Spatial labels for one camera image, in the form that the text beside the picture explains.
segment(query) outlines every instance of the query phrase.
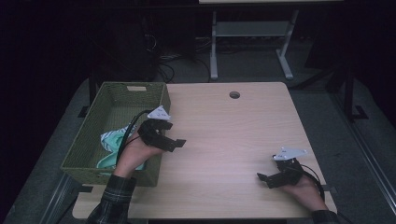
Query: crumpled cloth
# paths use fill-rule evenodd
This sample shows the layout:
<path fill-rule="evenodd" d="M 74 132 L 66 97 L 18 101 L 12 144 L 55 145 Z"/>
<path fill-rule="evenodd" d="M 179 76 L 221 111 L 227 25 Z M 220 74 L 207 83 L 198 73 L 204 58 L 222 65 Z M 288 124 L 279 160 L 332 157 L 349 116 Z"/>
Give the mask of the crumpled cloth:
<path fill-rule="evenodd" d="M 136 128 L 135 126 L 132 128 L 131 133 L 129 134 L 128 137 L 130 137 L 134 133 L 135 128 Z M 128 126 L 118 129 L 116 131 L 110 131 L 108 133 L 103 133 L 100 135 L 100 141 L 102 147 L 106 151 L 109 151 L 110 154 L 99 160 L 99 162 L 96 164 L 96 168 L 114 169 L 116 167 L 117 154 L 119 153 L 120 144 L 127 129 Z M 143 169 L 144 169 L 144 163 L 136 168 L 136 170 L 143 170 Z"/>

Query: white stand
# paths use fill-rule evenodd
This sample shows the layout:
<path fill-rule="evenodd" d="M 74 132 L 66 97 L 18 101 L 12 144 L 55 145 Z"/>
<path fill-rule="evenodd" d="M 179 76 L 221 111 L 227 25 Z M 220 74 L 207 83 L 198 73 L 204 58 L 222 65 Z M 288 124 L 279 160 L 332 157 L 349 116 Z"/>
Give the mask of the white stand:
<path fill-rule="evenodd" d="M 298 10 L 294 10 L 289 21 L 217 21 L 216 11 L 212 20 L 212 50 L 210 52 L 210 77 L 218 79 L 218 62 L 216 58 L 217 36 L 285 36 L 281 49 L 276 50 L 276 56 L 282 66 L 286 79 L 293 79 L 286 51 L 289 46 L 294 24 L 297 20 Z"/>

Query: person's right hand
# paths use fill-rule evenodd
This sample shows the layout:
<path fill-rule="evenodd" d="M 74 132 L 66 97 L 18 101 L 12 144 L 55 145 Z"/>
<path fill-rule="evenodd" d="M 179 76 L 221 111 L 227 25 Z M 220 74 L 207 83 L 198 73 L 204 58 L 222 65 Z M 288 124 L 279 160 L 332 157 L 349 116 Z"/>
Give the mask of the person's right hand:
<path fill-rule="evenodd" d="M 137 131 L 127 139 L 126 143 L 127 145 L 120 156 L 116 169 L 113 172 L 113 175 L 123 178 L 131 178 L 136 167 L 148 160 L 150 157 L 165 152 L 157 147 L 146 145 L 139 137 L 139 133 Z"/>
<path fill-rule="evenodd" d="M 329 210 L 326 203 L 324 203 L 320 197 L 314 181 L 305 175 L 301 177 L 296 185 L 285 185 L 279 188 L 292 195 L 300 204 L 311 212 Z"/>

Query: green basket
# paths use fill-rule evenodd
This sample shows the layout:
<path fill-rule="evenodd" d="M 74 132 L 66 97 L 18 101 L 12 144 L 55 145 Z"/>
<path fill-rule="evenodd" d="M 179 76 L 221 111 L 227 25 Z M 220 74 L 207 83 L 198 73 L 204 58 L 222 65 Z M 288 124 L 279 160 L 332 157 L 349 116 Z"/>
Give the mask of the green basket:
<path fill-rule="evenodd" d="M 139 112 L 160 105 L 169 113 L 171 101 L 165 83 L 104 82 L 70 147 L 61 169 L 81 184 L 105 185 L 113 169 L 98 169 L 97 162 L 109 154 L 100 135 L 127 126 Z M 141 124 L 142 116 L 136 124 Z M 137 186 L 155 187 L 161 155 L 146 161 L 143 170 L 134 171 Z"/>

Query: table top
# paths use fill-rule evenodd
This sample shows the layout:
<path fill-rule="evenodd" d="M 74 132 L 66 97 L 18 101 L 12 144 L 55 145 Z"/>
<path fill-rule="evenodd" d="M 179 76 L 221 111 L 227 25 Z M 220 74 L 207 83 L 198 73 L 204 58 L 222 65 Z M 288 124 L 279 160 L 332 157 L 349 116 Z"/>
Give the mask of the table top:
<path fill-rule="evenodd" d="M 272 156 L 281 147 L 306 149 L 301 164 L 325 184 L 289 91 L 283 83 L 168 84 L 174 124 L 166 135 L 186 139 L 163 154 L 158 186 L 136 187 L 133 218 L 310 217 L 289 195 L 268 189 L 256 173 L 278 173 Z M 230 97 L 237 91 L 238 99 Z M 87 218 L 105 186 L 81 192 L 73 210 Z M 336 211 L 332 196 L 326 204 Z"/>

